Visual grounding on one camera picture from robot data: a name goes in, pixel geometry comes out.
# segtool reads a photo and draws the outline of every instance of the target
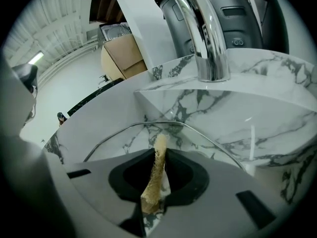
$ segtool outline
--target cardboard box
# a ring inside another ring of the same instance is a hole
[[[104,48],[125,79],[147,70],[132,34],[105,42]]]

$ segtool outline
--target black strip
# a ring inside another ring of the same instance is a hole
[[[74,172],[67,173],[68,177],[70,179],[76,178],[76,177],[82,177],[87,174],[90,174],[91,172],[88,169],[82,169]]]
[[[276,218],[251,191],[243,191],[237,193],[236,196],[259,229],[264,228]]]

